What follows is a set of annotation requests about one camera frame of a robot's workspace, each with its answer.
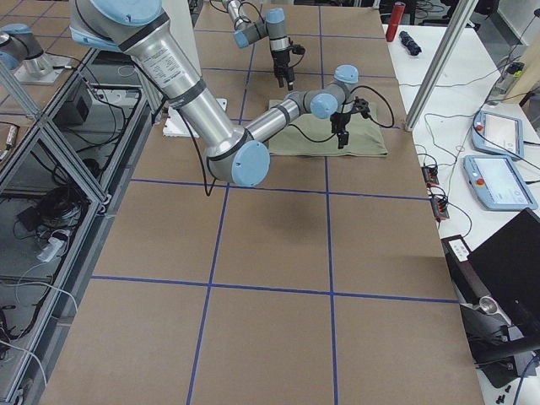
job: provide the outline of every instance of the label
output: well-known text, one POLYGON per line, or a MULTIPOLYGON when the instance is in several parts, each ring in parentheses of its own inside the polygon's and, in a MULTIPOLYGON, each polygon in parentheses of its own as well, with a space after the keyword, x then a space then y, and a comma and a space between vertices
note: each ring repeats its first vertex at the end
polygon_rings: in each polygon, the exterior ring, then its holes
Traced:
POLYGON ((172 80, 185 74, 180 63, 167 48, 159 48, 151 57, 142 61, 148 74, 163 89, 172 80))
POLYGON ((454 251, 457 260, 460 262, 467 261, 469 250, 465 247, 461 239, 450 240, 448 245, 450 245, 451 249, 454 251))

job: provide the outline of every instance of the white cable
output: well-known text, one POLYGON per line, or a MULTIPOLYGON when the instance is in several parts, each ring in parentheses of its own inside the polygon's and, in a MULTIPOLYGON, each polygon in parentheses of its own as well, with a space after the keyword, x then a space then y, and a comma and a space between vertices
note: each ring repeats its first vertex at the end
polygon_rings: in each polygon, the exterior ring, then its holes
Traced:
POLYGON ((43 375, 43 382, 45 384, 45 387, 47 387, 47 376, 45 374, 45 369, 43 368, 43 364, 41 363, 41 360, 38 359, 38 357, 30 352, 29 350, 26 350, 25 348, 19 348, 17 346, 13 346, 11 343, 4 342, 3 340, 0 340, 1 344, 5 344, 6 346, 9 346, 10 348, 14 348, 15 350, 20 350, 21 352, 28 353, 30 356, 34 358, 34 360, 37 362, 37 365, 40 366, 41 374, 43 375))
POLYGON ((42 281, 32 281, 32 282, 29 282, 29 283, 17 283, 17 284, 4 284, 5 286, 7 287, 20 287, 20 286, 23 286, 23 285, 43 285, 45 287, 49 287, 50 289, 55 289, 56 291, 60 292, 60 293, 64 293, 65 295, 68 295, 69 298, 71 298, 71 300, 73 301, 73 305, 75 305, 75 313, 78 312, 78 305, 77 305, 77 301, 75 300, 75 297, 73 297, 73 295, 69 292, 67 292, 65 289, 59 289, 58 287, 55 287, 54 285, 50 285, 48 283, 43 283, 42 281))

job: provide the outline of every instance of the metal pole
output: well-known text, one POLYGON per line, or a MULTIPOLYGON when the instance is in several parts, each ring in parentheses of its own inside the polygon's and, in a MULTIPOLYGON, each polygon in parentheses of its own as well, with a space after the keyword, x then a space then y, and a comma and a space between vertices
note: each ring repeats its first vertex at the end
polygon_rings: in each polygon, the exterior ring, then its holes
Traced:
POLYGON ((461 0, 457 4, 456 12, 446 29, 445 35, 440 42, 439 48, 433 57, 433 61, 429 65, 428 72, 425 74, 424 81, 414 98, 411 109, 408 112, 407 120, 405 121, 405 130, 412 131, 420 118, 420 114, 424 110, 428 102, 437 80, 445 68, 448 59, 456 46, 459 37, 462 34, 465 25, 467 24, 471 14, 476 7, 478 0, 461 0))
POLYGON ((40 108, 26 93, 19 81, 9 72, 3 62, 0 62, 0 84, 6 88, 28 117, 37 119, 40 116, 40 108))

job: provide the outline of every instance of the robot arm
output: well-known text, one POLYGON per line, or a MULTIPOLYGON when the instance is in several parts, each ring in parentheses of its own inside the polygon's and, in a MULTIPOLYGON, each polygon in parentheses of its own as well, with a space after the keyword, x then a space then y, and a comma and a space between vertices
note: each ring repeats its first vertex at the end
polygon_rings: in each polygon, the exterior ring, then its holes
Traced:
POLYGON ((10 24, 0 29, 0 60, 14 70, 24 62, 28 73, 42 77, 52 71, 52 63, 25 24, 10 24))
POLYGON ((235 41, 239 48, 245 48, 262 38, 270 40, 270 54, 273 60, 273 74, 278 80, 279 87, 287 83, 289 90, 293 89, 294 68, 289 66, 290 53, 304 55, 305 48, 287 36, 285 13, 282 8, 268 10, 266 19, 252 23, 244 14, 243 4, 239 0, 221 0, 229 13, 235 28, 235 41))
POLYGON ((140 62, 205 142, 206 166, 216 178, 241 186, 264 179, 270 163, 262 144, 303 113, 326 119, 354 100, 355 67, 336 71, 324 90, 295 92, 248 126, 234 125, 170 35, 169 16, 160 0, 70 0, 73 38, 101 49, 118 49, 140 62))

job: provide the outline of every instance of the blue joint cap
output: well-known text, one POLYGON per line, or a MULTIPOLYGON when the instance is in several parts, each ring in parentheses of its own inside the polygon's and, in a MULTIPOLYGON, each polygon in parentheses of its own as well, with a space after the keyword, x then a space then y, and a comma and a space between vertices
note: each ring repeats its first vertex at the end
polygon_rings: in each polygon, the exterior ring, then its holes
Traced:
POLYGON ((14 70, 19 65, 19 61, 6 52, 0 52, 0 61, 2 61, 9 70, 14 70))
POLYGON ((285 21, 284 10, 280 7, 272 8, 271 10, 268 10, 266 21, 267 23, 270 23, 270 24, 283 23, 285 21))
POLYGON ((108 19, 122 25, 140 27, 161 14, 161 0, 90 0, 108 19))
POLYGON ((267 176, 270 167, 270 153, 258 141, 249 141, 236 152, 231 173, 239 186, 254 187, 267 176))
POLYGON ((322 120, 329 118, 338 110, 338 101, 328 93, 320 93, 310 103, 311 114, 322 120))
POLYGON ((358 69, 353 65, 338 66, 334 72, 334 78, 340 82, 356 84, 358 83, 358 69))
POLYGON ((6 34, 31 34, 32 30, 30 27, 26 24, 10 24, 6 25, 5 27, 2 27, 0 30, 5 32, 6 34))
POLYGON ((110 40, 102 40, 97 36, 89 35, 85 32, 69 27, 72 39, 80 45, 101 49, 102 51, 122 52, 116 44, 110 40))
POLYGON ((242 31, 235 31, 233 36, 235 38, 236 45, 239 48, 245 48, 250 45, 250 42, 247 40, 247 37, 244 35, 242 31))

